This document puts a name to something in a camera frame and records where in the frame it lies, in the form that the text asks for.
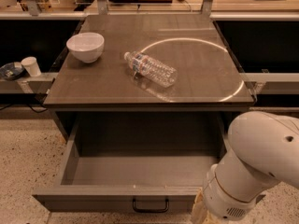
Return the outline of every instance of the drawer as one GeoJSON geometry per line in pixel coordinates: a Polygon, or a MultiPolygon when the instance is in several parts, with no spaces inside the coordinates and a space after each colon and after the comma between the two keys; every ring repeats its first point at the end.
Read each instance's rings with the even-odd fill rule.
{"type": "Polygon", "coordinates": [[[217,112],[81,112],[54,187],[33,196],[50,211],[188,212],[219,161],[217,112]]]}

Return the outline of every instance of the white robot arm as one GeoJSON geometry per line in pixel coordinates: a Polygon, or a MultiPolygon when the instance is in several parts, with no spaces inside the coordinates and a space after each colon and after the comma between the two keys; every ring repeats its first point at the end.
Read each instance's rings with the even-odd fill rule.
{"type": "Polygon", "coordinates": [[[299,119],[264,112],[238,116],[228,131],[230,149],[206,174],[206,208],[242,219],[261,192],[284,181],[299,189],[299,119]]]}

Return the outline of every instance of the cabinet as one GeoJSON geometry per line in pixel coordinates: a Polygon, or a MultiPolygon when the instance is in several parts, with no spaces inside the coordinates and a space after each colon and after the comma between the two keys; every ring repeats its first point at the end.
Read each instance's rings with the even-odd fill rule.
{"type": "Polygon", "coordinates": [[[55,187],[34,196],[50,211],[190,211],[224,150],[221,117],[254,96],[213,23],[198,14],[97,15],[81,32],[106,40],[82,63],[68,54],[45,106],[68,138],[55,187]],[[166,90],[135,77],[123,54],[144,50],[178,70],[166,90]]]}

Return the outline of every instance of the speckled floor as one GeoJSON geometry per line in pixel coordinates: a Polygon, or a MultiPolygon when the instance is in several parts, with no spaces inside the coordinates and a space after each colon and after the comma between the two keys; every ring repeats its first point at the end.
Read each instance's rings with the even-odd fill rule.
{"type": "MultiPolygon", "coordinates": [[[[0,111],[0,223],[188,223],[190,214],[50,213],[32,196],[51,187],[65,143],[47,112],[10,107],[0,111]]],[[[240,224],[298,224],[299,190],[279,184],[268,190],[240,224]]]]}

